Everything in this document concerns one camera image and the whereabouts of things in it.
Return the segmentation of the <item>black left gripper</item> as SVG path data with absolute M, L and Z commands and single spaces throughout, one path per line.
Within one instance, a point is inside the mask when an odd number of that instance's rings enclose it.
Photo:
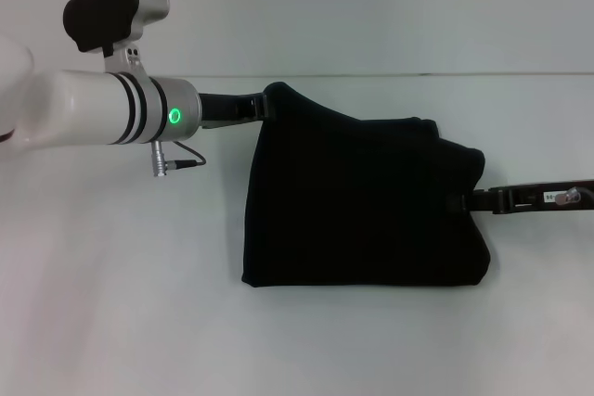
M 248 95 L 199 93 L 200 127 L 214 129 L 254 121 L 273 121 L 275 105 L 266 92 Z

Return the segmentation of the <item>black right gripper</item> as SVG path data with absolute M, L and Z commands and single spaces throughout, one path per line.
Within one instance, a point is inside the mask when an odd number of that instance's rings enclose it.
M 445 213 L 474 211 L 513 214 L 540 211 L 592 211 L 593 181 L 507 185 L 453 192 L 445 198 Z

